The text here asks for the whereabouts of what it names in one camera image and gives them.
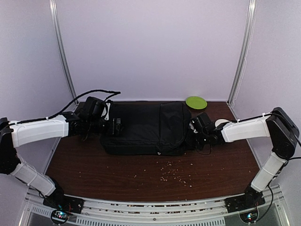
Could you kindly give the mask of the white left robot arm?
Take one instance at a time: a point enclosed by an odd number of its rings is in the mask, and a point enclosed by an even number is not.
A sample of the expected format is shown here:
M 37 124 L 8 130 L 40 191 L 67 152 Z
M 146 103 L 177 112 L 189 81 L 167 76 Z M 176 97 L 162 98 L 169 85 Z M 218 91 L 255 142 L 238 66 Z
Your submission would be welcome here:
M 59 185 L 36 169 L 28 154 L 22 156 L 18 151 L 23 147 L 41 147 L 43 143 L 62 138 L 103 134 L 109 128 L 113 101 L 88 97 L 78 110 L 66 108 L 53 116 L 39 119 L 10 121 L 0 120 L 0 172 L 10 175 L 30 186 L 57 209 L 67 206 L 68 200 Z

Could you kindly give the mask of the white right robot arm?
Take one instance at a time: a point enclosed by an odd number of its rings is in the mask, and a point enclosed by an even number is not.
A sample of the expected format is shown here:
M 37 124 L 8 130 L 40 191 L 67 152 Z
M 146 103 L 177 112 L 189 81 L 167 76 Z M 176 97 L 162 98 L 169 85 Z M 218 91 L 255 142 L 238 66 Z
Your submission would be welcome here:
M 270 143 L 270 154 L 262 162 L 261 168 L 249 183 L 241 197 L 241 204 L 250 208 L 259 200 L 259 193 L 276 178 L 282 168 L 294 156 L 301 144 L 300 130 L 287 113 L 276 107 L 269 113 L 234 121 L 217 119 L 212 121 L 207 113 L 201 113 L 190 121 L 198 149 L 205 145 L 223 145 L 246 140 L 254 149 L 255 144 Z

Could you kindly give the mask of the black student backpack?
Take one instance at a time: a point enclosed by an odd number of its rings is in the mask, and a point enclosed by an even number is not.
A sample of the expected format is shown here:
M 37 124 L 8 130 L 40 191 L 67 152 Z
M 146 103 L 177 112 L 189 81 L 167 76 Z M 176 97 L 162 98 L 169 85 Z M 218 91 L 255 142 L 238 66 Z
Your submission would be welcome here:
M 113 118 L 122 121 L 119 136 L 112 135 Z M 109 129 L 100 136 L 106 153 L 178 156 L 193 148 L 191 113 L 184 103 L 116 104 L 109 119 Z

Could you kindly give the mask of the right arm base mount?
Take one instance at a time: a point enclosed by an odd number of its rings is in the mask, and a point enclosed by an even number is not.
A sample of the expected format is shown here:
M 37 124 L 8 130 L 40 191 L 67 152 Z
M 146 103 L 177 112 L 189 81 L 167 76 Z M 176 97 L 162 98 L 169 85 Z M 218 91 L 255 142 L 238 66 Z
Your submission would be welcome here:
M 224 201 L 228 213 L 243 211 L 265 204 L 265 199 L 262 194 L 243 194 L 226 198 Z

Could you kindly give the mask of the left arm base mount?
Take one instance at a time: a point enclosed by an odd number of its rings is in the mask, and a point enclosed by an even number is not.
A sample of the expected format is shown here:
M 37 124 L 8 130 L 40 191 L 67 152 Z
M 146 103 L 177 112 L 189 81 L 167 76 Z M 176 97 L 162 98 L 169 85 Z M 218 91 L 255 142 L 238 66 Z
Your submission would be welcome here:
M 62 201 L 55 202 L 54 199 L 47 197 L 44 199 L 43 205 L 59 210 L 64 210 L 68 213 L 80 214 L 83 209 L 84 200 L 81 198 L 64 195 Z

